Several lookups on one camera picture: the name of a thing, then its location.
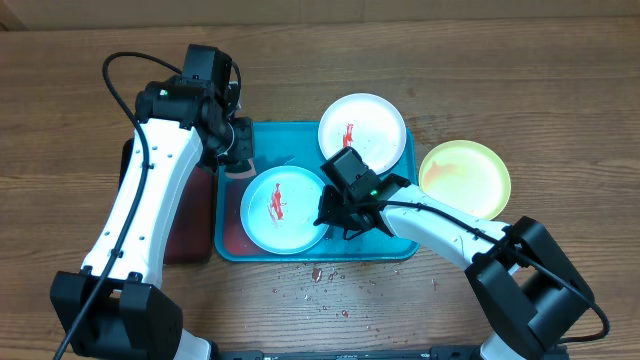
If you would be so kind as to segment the green orange scrub sponge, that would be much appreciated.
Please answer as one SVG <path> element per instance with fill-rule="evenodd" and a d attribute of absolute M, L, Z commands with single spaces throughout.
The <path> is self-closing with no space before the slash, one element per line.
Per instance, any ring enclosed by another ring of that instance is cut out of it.
<path fill-rule="evenodd" d="M 252 158 L 228 164 L 224 167 L 224 174 L 230 179 L 245 179 L 256 175 L 256 169 Z"/>

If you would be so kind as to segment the light blue plastic plate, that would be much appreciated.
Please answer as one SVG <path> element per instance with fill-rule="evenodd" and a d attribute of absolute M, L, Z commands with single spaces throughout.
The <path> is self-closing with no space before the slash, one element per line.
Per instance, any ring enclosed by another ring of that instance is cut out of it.
<path fill-rule="evenodd" d="M 242 196 L 240 219 L 249 239 L 278 255 L 304 252 L 326 234 L 317 225 L 325 183 L 298 166 L 277 166 L 257 175 Z"/>

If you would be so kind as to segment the yellow-green plastic plate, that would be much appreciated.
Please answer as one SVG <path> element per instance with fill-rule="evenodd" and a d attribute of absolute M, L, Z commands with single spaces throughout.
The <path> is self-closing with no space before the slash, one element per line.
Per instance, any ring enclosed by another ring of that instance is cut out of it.
<path fill-rule="evenodd" d="M 431 198 L 487 220 L 505 209 L 511 195 L 511 178 L 503 160 L 470 140 L 452 140 L 430 150 L 418 180 Z"/>

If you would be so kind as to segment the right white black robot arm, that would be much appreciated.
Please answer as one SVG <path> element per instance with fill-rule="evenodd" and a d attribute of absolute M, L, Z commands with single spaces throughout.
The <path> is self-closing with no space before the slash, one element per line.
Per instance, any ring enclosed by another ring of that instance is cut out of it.
<path fill-rule="evenodd" d="M 541 359 L 568 342 L 566 332 L 594 295 L 546 228 L 479 219 L 427 196 L 408 179 L 370 170 L 329 170 L 317 219 L 351 239 L 374 228 L 431 249 L 462 269 L 493 329 L 482 359 Z"/>

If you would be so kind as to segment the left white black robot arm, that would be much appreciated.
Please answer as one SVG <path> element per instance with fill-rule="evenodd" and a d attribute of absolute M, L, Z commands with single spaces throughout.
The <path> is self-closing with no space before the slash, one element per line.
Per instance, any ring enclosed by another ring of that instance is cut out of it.
<path fill-rule="evenodd" d="M 50 299 L 67 348 L 96 359 L 213 359 L 217 346 L 184 328 L 161 290 L 169 233 L 197 167 L 252 168 L 253 129 L 238 118 L 241 82 L 196 74 L 151 82 L 127 113 L 133 147 L 102 234 L 76 273 L 59 272 Z"/>

